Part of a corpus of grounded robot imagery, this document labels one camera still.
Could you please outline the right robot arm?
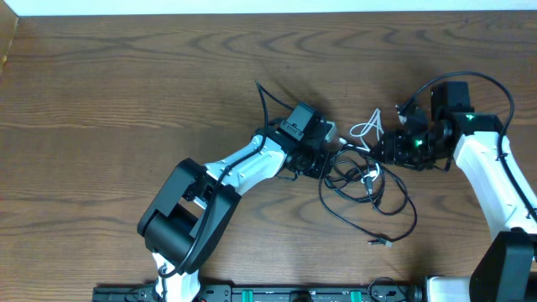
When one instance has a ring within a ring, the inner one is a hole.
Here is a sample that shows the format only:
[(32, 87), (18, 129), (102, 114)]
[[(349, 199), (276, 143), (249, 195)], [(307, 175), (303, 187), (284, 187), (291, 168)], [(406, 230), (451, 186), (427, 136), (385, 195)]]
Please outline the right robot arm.
[(383, 164), (433, 169), (455, 164), (477, 197), (492, 243), (469, 277), (427, 277), (411, 288), (412, 301), (534, 301), (536, 195), (510, 148), (508, 124), (478, 113), (468, 84), (432, 86), (431, 116), (412, 103), (399, 107), (404, 128), (386, 132), (371, 155)]

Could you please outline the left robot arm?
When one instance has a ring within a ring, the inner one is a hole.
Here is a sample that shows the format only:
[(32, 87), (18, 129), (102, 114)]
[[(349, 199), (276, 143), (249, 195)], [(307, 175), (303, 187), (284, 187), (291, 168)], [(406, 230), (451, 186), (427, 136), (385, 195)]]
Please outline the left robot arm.
[(304, 103), (266, 122), (251, 141), (216, 162), (179, 162), (141, 216), (137, 232), (158, 269), (156, 301), (192, 301), (198, 273), (220, 242), (242, 196), (287, 169), (319, 179), (329, 172), (326, 145), (336, 125)]

